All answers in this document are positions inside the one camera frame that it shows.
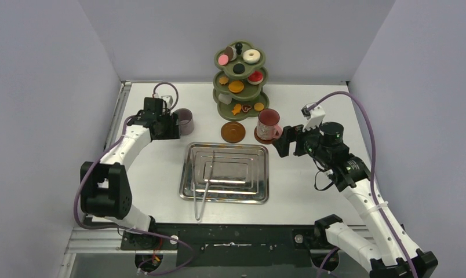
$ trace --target white tabletop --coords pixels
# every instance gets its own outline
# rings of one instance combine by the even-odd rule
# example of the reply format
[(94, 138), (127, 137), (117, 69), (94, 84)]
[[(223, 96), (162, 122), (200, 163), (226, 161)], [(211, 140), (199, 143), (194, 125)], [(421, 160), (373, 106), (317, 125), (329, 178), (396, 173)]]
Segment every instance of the white tabletop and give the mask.
[[(210, 83), (177, 83), (180, 98), (177, 108), (188, 108), (194, 114), (195, 130), (179, 140), (153, 141), (145, 147), (128, 171), (133, 204), (161, 223), (196, 223), (194, 207), (179, 196), (180, 178), (185, 149), (191, 142), (224, 142), (220, 129), (227, 121), (217, 113)], [(143, 108), (143, 98), (152, 95), (155, 83), (134, 83), (129, 93), (123, 119)], [(346, 86), (314, 85), (265, 85), (270, 98), (270, 108), (281, 115), (279, 125), (305, 123), (300, 109), (324, 95), (343, 90)], [(172, 95), (169, 86), (160, 86), (160, 96)], [(369, 166), (369, 158), (363, 142), (351, 100), (335, 96), (322, 104), (327, 116), (325, 122), (335, 121), (344, 126), (344, 142), (351, 152)], [(246, 136), (240, 144), (258, 144), (253, 136), (257, 118), (241, 121)], [(359, 215), (334, 187), (324, 192), (314, 189), (317, 169), (308, 156), (280, 158), (272, 145), (269, 151), (269, 199), (264, 204), (206, 203), (202, 223), (208, 224), (293, 224), (311, 225), (315, 220), (337, 214), (348, 225), (363, 225)], [(318, 175), (318, 186), (329, 180)]]

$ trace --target silver baking tray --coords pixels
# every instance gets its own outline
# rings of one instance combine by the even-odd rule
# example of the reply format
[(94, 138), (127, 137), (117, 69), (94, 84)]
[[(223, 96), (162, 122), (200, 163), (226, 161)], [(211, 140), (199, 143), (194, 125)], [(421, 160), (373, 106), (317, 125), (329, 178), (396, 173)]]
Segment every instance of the silver baking tray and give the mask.
[(261, 145), (193, 142), (187, 146), (180, 197), (201, 202), (214, 150), (214, 167), (206, 200), (209, 202), (263, 204), (269, 198), (269, 156)]

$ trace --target pink mug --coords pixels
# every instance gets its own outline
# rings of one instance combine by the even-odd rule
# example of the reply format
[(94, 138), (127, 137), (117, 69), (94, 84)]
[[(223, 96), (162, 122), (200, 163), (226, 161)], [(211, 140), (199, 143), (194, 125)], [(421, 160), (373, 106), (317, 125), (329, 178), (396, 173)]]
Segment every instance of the pink mug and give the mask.
[(257, 136), (264, 141), (278, 139), (282, 134), (282, 129), (278, 125), (280, 119), (276, 110), (269, 108), (262, 110), (257, 122)]

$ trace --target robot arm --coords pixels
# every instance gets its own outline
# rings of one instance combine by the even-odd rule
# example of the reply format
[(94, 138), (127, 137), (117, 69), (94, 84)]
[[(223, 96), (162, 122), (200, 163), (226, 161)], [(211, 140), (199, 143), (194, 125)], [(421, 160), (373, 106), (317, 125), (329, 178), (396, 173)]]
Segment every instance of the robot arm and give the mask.
[[(141, 150), (153, 140), (180, 138), (178, 115), (171, 113), (171, 97), (144, 99), (144, 109), (124, 123), (126, 133), (91, 172), (81, 191), (81, 210), (104, 217), (119, 226), (150, 231), (153, 218), (132, 205), (127, 170)], [(92, 162), (81, 166), (81, 179)]]
[[(286, 126), (282, 137), (274, 142), (281, 157), (289, 154), (289, 144), (296, 142), (294, 155), (308, 154), (313, 158), (317, 168), (324, 172), (336, 186), (337, 190), (351, 202), (373, 235), (375, 244), (356, 234), (336, 215), (330, 215), (315, 222), (315, 233), (323, 241), (344, 250), (362, 265), (371, 278), (412, 277), (409, 263), (399, 248), (403, 248), (412, 259), (419, 277), (429, 277), (438, 262), (432, 252), (424, 253), (412, 241), (395, 219), (393, 213), (376, 189), (378, 204), (375, 203), (370, 190), (370, 172), (364, 162), (349, 153), (349, 147), (343, 142), (344, 128), (335, 122), (322, 123), (325, 115), (320, 106), (308, 110), (306, 105), (301, 111), (307, 118), (305, 125)], [(399, 236), (396, 239), (379, 212), (382, 209), (392, 228)]]

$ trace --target gray backdrop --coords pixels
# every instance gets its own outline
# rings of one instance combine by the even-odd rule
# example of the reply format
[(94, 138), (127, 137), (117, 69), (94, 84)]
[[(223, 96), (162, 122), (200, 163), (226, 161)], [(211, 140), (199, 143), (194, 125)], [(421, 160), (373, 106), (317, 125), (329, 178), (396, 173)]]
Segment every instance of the gray backdrop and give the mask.
[(119, 86), (76, 0), (0, 0), (0, 278), (57, 275)]
[(122, 80), (211, 81), (236, 39), (261, 47), (270, 82), (348, 81), (394, 0), (79, 0)]
[(438, 257), (433, 277), (466, 277), (466, 1), (396, 2), (349, 88), (390, 208)]

